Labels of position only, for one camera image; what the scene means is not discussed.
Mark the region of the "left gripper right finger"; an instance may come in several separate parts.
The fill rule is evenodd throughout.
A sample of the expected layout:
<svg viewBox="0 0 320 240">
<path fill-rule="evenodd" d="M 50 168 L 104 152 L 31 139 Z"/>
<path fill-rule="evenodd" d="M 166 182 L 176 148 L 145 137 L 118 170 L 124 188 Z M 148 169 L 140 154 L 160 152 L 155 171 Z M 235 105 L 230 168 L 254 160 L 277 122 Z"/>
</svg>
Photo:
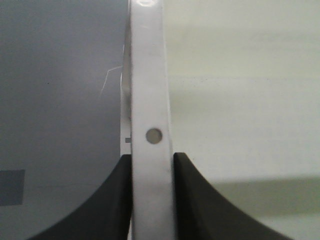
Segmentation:
<svg viewBox="0 0 320 240">
<path fill-rule="evenodd" d="M 173 155 L 180 240 L 287 240 L 221 195 L 183 152 Z"/>
</svg>

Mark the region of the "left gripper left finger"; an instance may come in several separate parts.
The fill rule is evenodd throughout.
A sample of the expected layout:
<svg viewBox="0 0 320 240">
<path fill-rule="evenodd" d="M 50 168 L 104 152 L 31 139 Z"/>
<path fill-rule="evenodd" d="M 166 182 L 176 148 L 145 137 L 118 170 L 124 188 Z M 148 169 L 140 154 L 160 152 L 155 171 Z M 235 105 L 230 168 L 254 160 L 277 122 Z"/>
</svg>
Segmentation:
<svg viewBox="0 0 320 240">
<path fill-rule="evenodd" d="M 132 207 L 132 157 L 124 154 L 91 197 L 33 239 L 126 240 Z"/>
</svg>

